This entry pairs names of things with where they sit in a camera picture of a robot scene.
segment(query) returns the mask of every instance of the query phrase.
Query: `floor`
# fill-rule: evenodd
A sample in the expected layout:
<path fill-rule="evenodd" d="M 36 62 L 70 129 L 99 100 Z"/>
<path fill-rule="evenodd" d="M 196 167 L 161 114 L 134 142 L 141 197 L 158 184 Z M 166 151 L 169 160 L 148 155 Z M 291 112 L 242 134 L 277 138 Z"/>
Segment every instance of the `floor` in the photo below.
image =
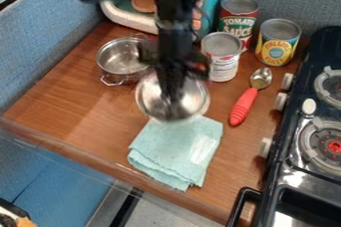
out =
<path fill-rule="evenodd" d="M 193 212 L 144 194 L 125 227 L 222 227 Z"/>
<path fill-rule="evenodd" d="M 118 180 L 87 227 L 222 227 L 222 225 Z"/>

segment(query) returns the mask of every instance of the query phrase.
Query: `stove burner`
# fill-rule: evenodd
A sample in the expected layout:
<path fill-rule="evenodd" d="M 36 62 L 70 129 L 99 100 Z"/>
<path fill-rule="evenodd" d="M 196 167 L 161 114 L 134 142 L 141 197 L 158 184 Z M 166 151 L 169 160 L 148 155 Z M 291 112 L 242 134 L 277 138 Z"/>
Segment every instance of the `stove burner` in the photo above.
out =
<path fill-rule="evenodd" d="M 333 71 L 330 66 L 324 68 L 314 82 L 314 89 L 319 99 L 341 110 L 341 70 Z"/>
<path fill-rule="evenodd" d="M 299 145 L 307 161 L 341 176 L 341 122 L 314 118 L 300 133 Z"/>

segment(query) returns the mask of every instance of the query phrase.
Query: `stove knob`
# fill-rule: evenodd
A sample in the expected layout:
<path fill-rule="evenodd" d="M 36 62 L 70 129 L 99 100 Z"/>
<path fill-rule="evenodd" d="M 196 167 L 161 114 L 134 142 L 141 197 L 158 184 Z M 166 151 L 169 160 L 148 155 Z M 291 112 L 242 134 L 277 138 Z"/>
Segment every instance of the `stove knob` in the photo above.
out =
<path fill-rule="evenodd" d="M 260 143 L 260 148 L 258 151 L 258 156 L 266 159 L 267 155 L 269 154 L 271 144 L 272 144 L 271 138 L 268 138 L 268 137 L 262 138 L 261 143 Z"/>
<path fill-rule="evenodd" d="M 302 111 L 307 115 L 314 114 L 316 111 L 316 102 L 312 99 L 306 99 L 302 105 Z"/>
<path fill-rule="evenodd" d="M 293 74 L 285 73 L 284 78 L 282 80 L 282 86 L 280 87 L 282 90 L 288 91 L 292 85 Z"/>
<path fill-rule="evenodd" d="M 280 112 L 283 111 L 287 98 L 288 98 L 288 94 L 278 93 L 276 102 L 275 102 L 275 109 Z"/>

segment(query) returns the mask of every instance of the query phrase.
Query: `red spoon handle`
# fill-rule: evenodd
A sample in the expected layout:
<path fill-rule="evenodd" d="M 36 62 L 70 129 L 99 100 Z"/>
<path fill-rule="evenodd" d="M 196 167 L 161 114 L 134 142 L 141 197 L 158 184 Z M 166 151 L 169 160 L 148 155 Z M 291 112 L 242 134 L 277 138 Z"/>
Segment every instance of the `red spoon handle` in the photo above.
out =
<path fill-rule="evenodd" d="M 229 123 L 232 126 L 241 124 L 247 114 L 249 113 L 254 100 L 257 98 L 258 90 L 255 88 L 249 88 L 242 94 L 236 104 L 233 106 L 232 112 L 229 116 Z"/>

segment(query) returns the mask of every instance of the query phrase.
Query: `tin can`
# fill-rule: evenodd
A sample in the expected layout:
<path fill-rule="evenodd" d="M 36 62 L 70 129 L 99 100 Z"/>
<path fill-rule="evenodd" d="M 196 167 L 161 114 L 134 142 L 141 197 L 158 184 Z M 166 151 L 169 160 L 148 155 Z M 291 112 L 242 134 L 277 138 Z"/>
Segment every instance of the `tin can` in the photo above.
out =
<path fill-rule="evenodd" d="M 241 41 L 225 32 L 206 35 L 201 41 L 201 51 L 211 58 L 209 78 L 215 82 L 233 79 L 238 71 Z"/>
<path fill-rule="evenodd" d="M 242 42 L 242 52 L 249 49 L 253 25 L 258 17 L 255 0 L 221 0 L 218 31 L 228 32 Z"/>
<path fill-rule="evenodd" d="M 301 34 L 301 28 L 289 20 L 275 18 L 263 22 L 255 50 L 258 60 L 269 66 L 288 64 L 294 57 Z"/>

